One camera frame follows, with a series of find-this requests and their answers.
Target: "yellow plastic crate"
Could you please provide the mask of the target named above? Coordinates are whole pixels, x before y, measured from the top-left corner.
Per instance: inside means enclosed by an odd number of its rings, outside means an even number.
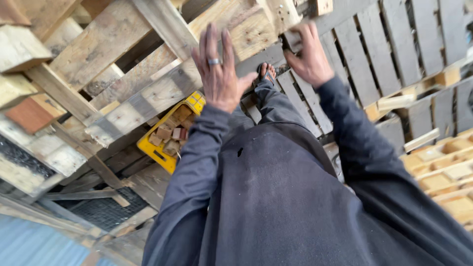
[[[150,129],[137,143],[137,146],[144,153],[148,154],[156,162],[158,162],[166,171],[170,174],[174,173],[176,169],[177,159],[163,153],[164,142],[161,142],[159,146],[151,144],[149,142],[149,136],[153,133],[161,124],[164,123],[181,105],[187,105],[195,114],[200,115],[205,105],[205,97],[199,92],[193,92],[187,99],[179,102],[174,108],[171,109],[153,128]]]

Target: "foot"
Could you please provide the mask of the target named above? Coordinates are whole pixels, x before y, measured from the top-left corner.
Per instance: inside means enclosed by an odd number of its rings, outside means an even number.
[[[276,71],[274,70],[274,67],[271,64],[263,63],[263,65],[261,66],[260,78],[264,77],[267,71],[269,71],[269,74],[272,76],[273,79],[276,77]],[[266,79],[273,83],[270,77],[267,76]]]

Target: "silver ring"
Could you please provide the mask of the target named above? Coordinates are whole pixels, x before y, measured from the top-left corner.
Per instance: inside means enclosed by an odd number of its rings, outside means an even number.
[[[218,59],[218,58],[209,59],[209,60],[207,60],[207,62],[209,62],[209,65],[217,65],[217,64],[220,64],[220,59]]]

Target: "blue corrugated metal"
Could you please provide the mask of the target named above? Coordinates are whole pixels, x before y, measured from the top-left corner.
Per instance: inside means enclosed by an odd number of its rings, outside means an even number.
[[[0,214],[0,265],[80,266],[90,250],[44,224]],[[100,258],[96,266],[116,266]]]

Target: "hand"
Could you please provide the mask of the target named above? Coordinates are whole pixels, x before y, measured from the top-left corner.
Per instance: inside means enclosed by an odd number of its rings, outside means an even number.
[[[334,77],[333,70],[320,43],[317,27],[314,22],[309,22],[299,24],[291,31],[300,34],[302,58],[297,58],[290,51],[285,51],[284,56],[296,74],[317,89]]]
[[[235,58],[230,33],[222,31],[223,63],[209,65],[208,60],[219,58],[217,51],[217,28],[214,23],[201,33],[197,48],[192,49],[192,58],[199,70],[207,104],[227,113],[232,113],[240,102],[245,89],[251,85],[258,73],[252,72],[239,79],[235,73]]]

